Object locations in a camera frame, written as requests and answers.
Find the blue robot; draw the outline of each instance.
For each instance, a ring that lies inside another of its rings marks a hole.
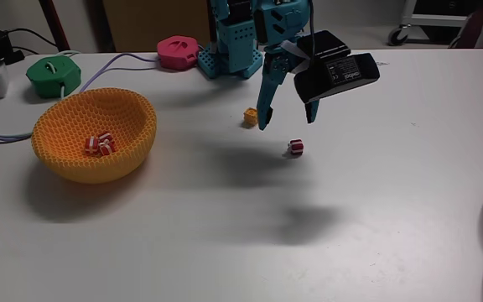
[[[199,53],[199,67],[211,79],[223,74],[251,77],[262,66],[262,54],[255,40],[267,45],[262,87],[258,97],[258,126],[263,130],[272,116],[271,103],[277,87],[299,58],[280,45],[295,44],[297,33],[310,17],[308,0],[210,0],[212,42]],[[305,105],[313,122],[319,101]]]
[[[262,65],[255,39],[266,45],[257,102],[258,127],[269,124],[273,96],[289,72],[304,103],[307,122],[316,119],[319,100],[377,81],[370,54],[351,50],[328,31],[314,32],[312,0],[208,0],[211,43],[199,67],[211,79],[221,74],[251,77]],[[299,33],[310,20],[310,36]]]

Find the table surface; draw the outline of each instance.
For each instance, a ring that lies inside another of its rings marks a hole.
[[[483,50],[371,53],[381,79],[311,125],[289,75],[264,132],[241,127],[260,72],[100,77],[153,103],[152,151],[89,186],[29,141],[0,145],[0,301],[483,301]],[[87,80],[112,56],[73,59]],[[24,74],[38,58],[8,68],[0,133],[56,102]],[[287,159],[294,138],[305,153]]]

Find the small cube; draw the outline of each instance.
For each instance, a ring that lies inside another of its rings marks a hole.
[[[98,152],[98,138],[91,136],[85,140],[85,153],[96,154]]]
[[[257,115],[257,109],[255,108],[248,108],[244,113],[243,113],[243,121],[253,127],[258,124],[258,115]]]
[[[108,140],[110,142],[113,141],[113,136],[111,135],[111,133],[109,131],[105,131],[104,133],[98,135],[98,141],[99,142],[103,142],[105,140]]]
[[[301,139],[294,139],[291,140],[290,143],[288,144],[288,147],[290,148],[290,154],[299,156],[303,154],[303,142]]]
[[[115,145],[110,143],[108,140],[105,140],[104,142],[100,143],[100,153],[101,155],[109,155],[115,152]]]

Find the red and white cube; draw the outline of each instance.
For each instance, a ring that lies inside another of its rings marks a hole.
[[[303,142],[301,139],[294,139],[291,140],[290,143],[288,144],[288,147],[290,148],[290,154],[294,156],[299,156],[303,154]]]
[[[91,136],[85,140],[85,153],[94,155],[98,152],[98,138]]]
[[[105,140],[108,140],[110,143],[113,143],[113,136],[109,131],[105,131],[104,133],[98,135],[98,141],[103,142]]]
[[[98,147],[100,149],[100,153],[103,156],[112,154],[115,152],[115,144],[110,142],[109,140],[104,140],[102,143],[100,143],[100,146]]]

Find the orange bowl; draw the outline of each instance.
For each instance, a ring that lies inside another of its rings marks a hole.
[[[85,153],[85,140],[111,132],[115,152]],[[134,171],[156,137],[156,113],[140,94],[118,88],[85,91],[65,98],[36,122],[33,151],[56,174],[79,183],[100,184]]]

